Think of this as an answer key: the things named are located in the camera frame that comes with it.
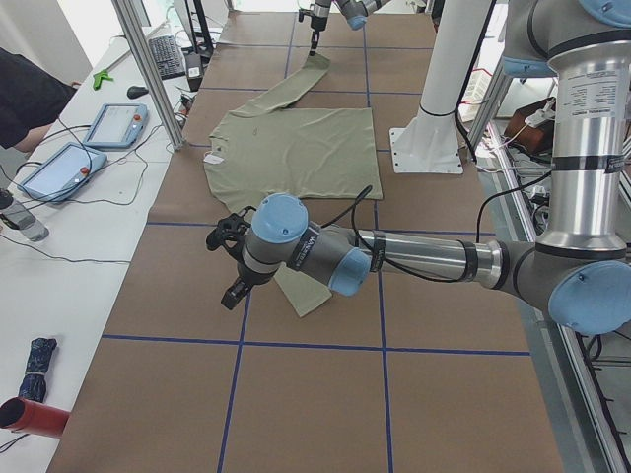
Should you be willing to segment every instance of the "green object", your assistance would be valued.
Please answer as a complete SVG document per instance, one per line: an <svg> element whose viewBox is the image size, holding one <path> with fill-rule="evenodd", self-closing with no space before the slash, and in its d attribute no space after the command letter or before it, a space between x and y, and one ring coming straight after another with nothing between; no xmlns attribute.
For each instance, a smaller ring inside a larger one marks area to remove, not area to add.
<svg viewBox="0 0 631 473"><path fill-rule="evenodd" d="M369 108L286 108L328 67L325 57L309 56L298 72L229 111L211 133L219 160L204 163L206 176L231 212L256 207L274 192L352 199L371 184L368 198L383 198ZM326 286L284 267L275 279L300 316L331 297Z"/></svg>
<svg viewBox="0 0 631 473"><path fill-rule="evenodd" d="M98 72L97 74L95 74L94 76L95 82L92 85L92 88L97 91L98 89L101 88L101 83L103 81L112 81L114 80L113 77L109 76L109 73L107 72L107 69L103 69L102 71Z"/></svg>

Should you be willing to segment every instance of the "white pole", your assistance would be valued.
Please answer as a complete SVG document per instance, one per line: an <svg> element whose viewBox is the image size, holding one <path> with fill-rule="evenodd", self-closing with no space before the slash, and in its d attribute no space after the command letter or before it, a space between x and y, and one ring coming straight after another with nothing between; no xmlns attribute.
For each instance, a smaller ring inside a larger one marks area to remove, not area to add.
<svg viewBox="0 0 631 473"><path fill-rule="evenodd" d="M395 172L462 173L454 123L462 83L494 0L448 0L418 114L390 129Z"/></svg>

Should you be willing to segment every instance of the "blue joint cap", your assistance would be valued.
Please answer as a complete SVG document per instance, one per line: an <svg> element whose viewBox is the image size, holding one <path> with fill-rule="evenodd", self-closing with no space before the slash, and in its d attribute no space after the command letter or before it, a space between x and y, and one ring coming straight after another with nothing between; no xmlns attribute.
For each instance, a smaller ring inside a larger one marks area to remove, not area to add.
<svg viewBox="0 0 631 473"><path fill-rule="evenodd" d="M348 22L348 25L351 27L351 29L356 31L364 27L366 22L368 22L368 18L364 17L363 15L358 15L357 17L349 18L346 21Z"/></svg>
<svg viewBox="0 0 631 473"><path fill-rule="evenodd" d="M252 231L268 243L282 244L299 238L309 225L309 212L298 197L272 194L258 206Z"/></svg>
<svg viewBox="0 0 631 473"><path fill-rule="evenodd" d="M328 287L343 296L353 296L359 291L370 269L371 259L359 248L353 248L333 271Z"/></svg>
<svg viewBox="0 0 631 473"><path fill-rule="evenodd" d="M502 58L504 72L510 77L519 78L545 78L556 77L556 72L550 69L545 61L533 61L530 59L515 59L513 57Z"/></svg>
<svg viewBox="0 0 631 473"><path fill-rule="evenodd" d="M579 3L601 23L618 28L631 28L629 0L579 0Z"/></svg>
<svg viewBox="0 0 631 473"><path fill-rule="evenodd" d="M617 329L631 319L631 267L599 261L574 271L552 292L548 312L583 335Z"/></svg>

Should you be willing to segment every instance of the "aluminum pole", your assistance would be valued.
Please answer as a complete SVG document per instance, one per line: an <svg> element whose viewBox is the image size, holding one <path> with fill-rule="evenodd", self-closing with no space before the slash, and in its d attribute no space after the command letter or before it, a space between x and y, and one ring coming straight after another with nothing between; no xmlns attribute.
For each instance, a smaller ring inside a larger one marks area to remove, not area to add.
<svg viewBox="0 0 631 473"><path fill-rule="evenodd" d="M162 83L160 73L158 72L158 66L153 59L149 44L145 39L145 35L140 25L140 19L133 5L132 0L111 0L114 6L122 30L125 33L127 42L129 43L129 49L136 59L136 64L140 73L142 74L147 89L154 100L156 110L160 115L165 130L169 135L169 139L174 147L174 150L178 150L184 144L184 138L181 135L181 129L175 115L165 86Z"/></svg>
<svg viewBox="0 0 631 473"><path fill-rule="evenodd" d="M495 67L495 72L493 72L489 88L486 90L484 99L482 99L482 105L478 109L470 127L469 141L473 145L473 149L477 148L477 145L482 141L486 126L497 115L512 82L513 78L504 74L502 58L500 58L500 61Z"/></svg>

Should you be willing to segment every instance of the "table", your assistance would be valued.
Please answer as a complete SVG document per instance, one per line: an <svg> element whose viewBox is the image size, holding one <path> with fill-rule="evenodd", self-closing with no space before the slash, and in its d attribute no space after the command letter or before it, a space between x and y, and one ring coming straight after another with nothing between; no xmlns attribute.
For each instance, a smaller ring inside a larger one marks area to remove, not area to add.
<svg viewBox="0 0 631 473"><path fill-rule="evenodd" d="M168 32L169 27L162 26L156 34ZM116 37L112 41L109 50L61 114L66 126L90 124L103 103L130 102L125 95L127 89L132 85L144 85L134 58L129 55L111 71L113 82L104 82L99 91L92 89L92 74L107 67L127 49L124 38ZM188 89L185 77L170 79L164 84L173 105L180 97L181 90L178 88ZM142 102L149 109L149 119L138 140L140 142L161 121L150 95L135 102ZM63 126L55 122L49 134L62 129ZM87 129L73 131L81 138ZM46 140L33 152L30 161L44 161L68 141L74 141L69 133ZM148 165L138 195L128 206L65 203L34 209L34 214L50 229L50 236L32 245L49 254L72 259L131 259L145 226L147 212L171 159L173 150L169 143L164 128L159 128L138 151ZM107 152L108 160L117 160L125 153ZM74 198L129 202L144 166L132 154L124 163L110 166L96 175ZM16 180L24 179L32 169L26 167L21 170ZM21 201L28 201L28 197L14 184L11 190ZM2 235L30 243L20 233L8 229L3 230ZM48 395L45 402L71 410L127 271L127 264L72 264L51 260L2 238L0 254L0 279L3 281L0 399L4 402L17 395L31 340L54 337L59 346L46 376ZM0 431L0 444L15 436L8 431ZM22 473L44 471L57 444L56 439L29 436L0 456L0 469Z"/></svg>

